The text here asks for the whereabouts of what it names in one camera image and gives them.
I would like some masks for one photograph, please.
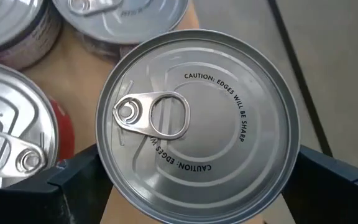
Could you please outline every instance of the red label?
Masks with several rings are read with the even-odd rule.
[[[69,115],[59,106],[59,104],[49,98],[53,111],[57,118],[59,131],[59,154],[58,159],[70,159],[74,156],[74,129]]]

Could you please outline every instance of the stacked can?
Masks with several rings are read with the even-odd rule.
[[[133,206],[164,223],[240,223],[283,189],[300,145],[294,99],[251,46],[207,30],[144,42],[111,72],[99,155]]]
[[[133,46],[173,30],[188,0],[53,0],[90,52],[117,59]]]
[[[40,60],[56,41],[62,18],[47,0],[0,0],[0,63],[16,70]]]
[[[0,187],[73,155],[70,117],[24,75],[0,65]]]

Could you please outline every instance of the silver lid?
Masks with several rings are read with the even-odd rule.
[[[42,91],[28,78],[0,65],[0,187],[53,166],[57,120]]]
[[[43,0],[0,0],[0,46],[15,39],[35,19]]]
[[[113,44],[138,44],[176,27],[188,0],[53,0],[77,30]]]
[[[295,102],[277,69],[251,46],[206,30],[136,47],[110,74],[96,115],[114,185],[168,223],[237,223],[261,212],[300,144]]]

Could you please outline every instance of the can rim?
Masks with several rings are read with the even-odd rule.
[[[42,102],[45,104],[45,108],[47,109],[53,124],[53,130],[55,131],[55,148],[53,149],[53,157],[49,158],[47,164],[51,164],[50,166],[47,165],[47,167],[52,167],[57,161],[57,155],[59,150],[59,130],[58,130],[58,122],[56,114],[53,110],[52,104],[49,102],[48,97],[46,94],[41,90],[40,87],[38,87],[37,84],[35,84],[30,78],[26,77],[24,74],[14,70],[13,68],[10,68],[8,66],[0,64],[0,68],[3,68],[4,70],[7,70],[9,73],[14,75],[14,78],[17,78],[19,81],[23,82],[25,85],[27,85],[31,90],[34,90],[34,92],[37,94],[37,96],[42,100]]]
[[[4,42],[0,42],[0,52],[16,45],[22,39],[26,38],[38,25],[39,21],[43,14],[46,12],[48,1],[38,0],[39,5],[36,7],[36,11],[32,13],[32,16],[29,20],[23,24],[23,29],[18,29],[17,32],[13,33],[10,38],[6,39]]]
[[[65,15],[64,13],[61,12],[61,9],[60,7],[58,6],[58,3],[55,3],[56,1],[60,1],[60,0],[53,0],[53,4],[55,5],[55,7],[57,8],[57,10],[59,11],[60,15],[62,15],[65,20],[71,25],[73,26],[77,31],[81,32],[82,34],[84,35],[87,35],[88,37],[94,39],[94,40],[97,40],[97,41],[101,41],[101,42],[106,42],[106,43],[109,43],[109,44],[119,44],[119,45],[137,45],[137,44],[140,44],[142,42],[145,42],[149,39],[153,39],[154,37],[158,37],[162,34],[159,34],[159,35],[156,35],[154,37],[151,37],[151,38],[148,38],[148,39],[145,39],[141,42],[136,42],[136,41],[127,41],[127,42],[114,42],[112,41],[111,39],[107,39],[107,38],[102,38],[102,37],[98,37],[98,36],[95,36],[95,35],[92,35],[90,34],[89,32],[85,31],[84,29],[81,28],[81,26],[76,26],[73,24],[72,22],[72,19],[70,16],[67,16]],[[189,6],[189,0],[181,0],[181,1],[185,1],[185,8],[183,10],[183,12],[180,14],[180,16],[178,17],[178,20],[175,21],[172,26],[169,28],[168,32],[172,31],[173,29],[175,29],[179,23],[181,22],[181,20],[184,18],[186,12],[187,12],[187,9],[188,9],[188,6]]]
[[[279,90],[277,90],[278,95],[280,96],[285,115],[287,118],[287,124],[288,124],[288,146],[287,146],[287,153],[286,153],[286,159],[283,164],[283,169],[281,173],[278,175],[278,177],[275,179],[274,184],[272,184],[271,189],[269,192],[273,192],[273,194],[267,193],[264,197],[262,197],[259,201],[265,200],[267,198],[267,201],[265,203],[258,204],[258,207],[250,208],[248,210],[244,209],[237,209],[233,211],[230,214],[224,214],[220,217],[213,217],[210,220],[179,220],[177,218],[174,218],[173,216],[168,216],[166,213],[160,213],[158,210],[154,209],[153,207],[150,207],[143,201],[141,201],[134,193],[130,190],[130,188],[124,184],[122,175],[120,175],[119,170],[112,169],[115,167],[113,161],[111,160],[114,156],[111,153],[108,153],[108,146],[105,144],[105,136],[104,136],[104,126],[103,121],[105,114],[107,112],[108,108],[108,99],[111,95],[112,90],[114,89],[114,86],[116,86],[116,83],[120,80],[120,78],[125,74],[125,71],[132,66],[133,62],[136,62],[140,60],[145,54],[147,54],[150,50],[156,49],[157,47],[165,44],[169,44],[172,42],[176,42],[179,40],[185,40],[186,37],[183,36],[183,34],[188,34],[192,36],[192,39],[198,39],[198,40],[207,40],[212,42],[218,42],[217,40],[213,40],[212,38],[197,38],[198,34],[208,32],[210,35],[220,35],[222,38],[231,39],[232,42],[235,42],[236,49],[240,52],[246,52],[246,51],[253,51],[253,53],[259,57],[258,60],[254,60],[255,63],[259,65],[259,67],[265,71],[266,74],[271,74],[271,72],[267,72],[267,69],[269,71],[273,71],[274,75],[276,76],[276,79],[272,80],[272,77],[270,75],[268,76],[268,79],[272,82],[274,87],[279,86],[277,84],[277,81],[281,82],[280,85],[282,86]],[[163,41],[163,39],[166,36],[171,35],[177,35],[176,38],[172,38],[170,40]],[[227,43],[221,44],[227,45],[228,47],[231,47],[231,45]],[[288,87],[288,84],[286,83],[285,79],[283,78],[282,74],[279,72],[277,67],[261,52],[259,52],[257,49],[253,48],[249,44],[245,43],[244,41],[233,37],[231,35],[218,32],[215,30],[206,30],[206,29],[185,29],[185,30],[176,30],[167,32],[165,34],[158,35],[152,39],[150,39],[147,42],[144,42],[138,46],[136,46],[131,54],[125,55],[120,62],[114,67],[114,69],[110,72],[109,76],[106,79],[106,82],[104,83],[103,89],[101,90],[101,94],[99,96],[97,109],[96,109],[96,122],[95,122],[95,134],[96,134],[96,144],[98,146],[99,155],[101,155],[101,162],[103,164],[103,167],[106,170],[107,175],[113,182],[120,194],[128,201],[130,202],[135,208],[146,214],[147,216],[156,219],[160,222],[172,222],[172,223],[241,223],[244,222],[251,217],[254,217],[255,215],[259,214],[261,211],[263,211],[265,208],[267,208],[281,193],[282,189],[284,188],[285,184],[288,182],[288,179],[291,176],[292,170],[295,166],[296,158],[298,156],[298,152],[300,150],[300,119],[298,114],[298,108],[295,103],[295,99],[291,93],[291,90]]]

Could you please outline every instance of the tin can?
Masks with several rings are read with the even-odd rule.
[[[188,6],[188,0],[53,0],[53,3],[77,30],[85,48],[109,60],[120,57],[122,45],[137,45],[173,30]]]
[[[73,154],[70,117],[23,74],[0,65],[0,187]]]
[[[101,160],[133,206],[164,223],[240,223],[283,189],[300,127],[279,71],[234,37],[182,30],[137,46],[96,113]]]
[[[0,0],[0,63],[16,70],[34,64],[52,48],[61,26],[50,1]]]

